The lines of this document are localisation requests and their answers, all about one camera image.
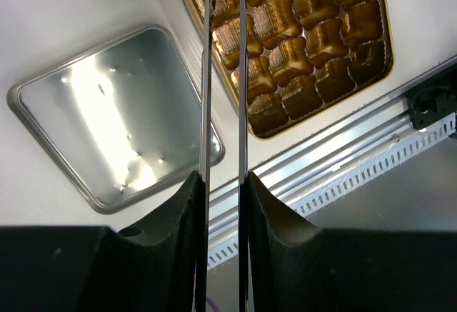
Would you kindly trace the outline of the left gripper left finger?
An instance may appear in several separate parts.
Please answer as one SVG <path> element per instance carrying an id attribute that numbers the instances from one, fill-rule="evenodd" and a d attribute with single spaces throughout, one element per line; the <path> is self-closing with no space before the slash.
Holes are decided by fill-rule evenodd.
<path id="1" fill-rule="evenodd" d="M 122 231 L 100 235 L 85 286 L 86 311 L 190 311 L 203 226 L 193 171 L 165 203 Z"/>

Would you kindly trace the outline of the silver metal tongs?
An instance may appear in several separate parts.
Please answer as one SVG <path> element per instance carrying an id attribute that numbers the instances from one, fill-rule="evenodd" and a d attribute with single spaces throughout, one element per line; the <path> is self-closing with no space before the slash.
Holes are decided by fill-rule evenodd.
<path id="1" fill-rule="evenodd" d="M 201 127 L 199 175 L 203 194 L 202 249 L 196 259 L 195 310 L 206 310 L 206 281 L 209 239 L 209 196 L 211 164 L 211 94 L 212 94 L 212 35 L 216 0 L 204 0 L 203 51 L 201 55 Z"/>

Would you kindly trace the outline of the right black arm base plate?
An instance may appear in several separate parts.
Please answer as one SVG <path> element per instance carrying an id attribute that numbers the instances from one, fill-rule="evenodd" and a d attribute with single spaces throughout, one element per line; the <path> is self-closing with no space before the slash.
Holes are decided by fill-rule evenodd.
<path id="1" fill-rule="evenodd" d="M 415 130 L 424 129 L 456 112 L 456 77 L 439 74 L 409 90 L 408 115 Z"/>

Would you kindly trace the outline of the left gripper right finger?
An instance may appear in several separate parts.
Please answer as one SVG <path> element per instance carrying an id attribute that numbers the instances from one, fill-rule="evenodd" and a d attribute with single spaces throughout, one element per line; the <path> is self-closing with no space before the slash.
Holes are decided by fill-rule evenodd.
<path id="1" fill-rule="evenodd" d="M 321 228 L 247 177 L 255 311 L 339 311 L 335 273 Z"/>

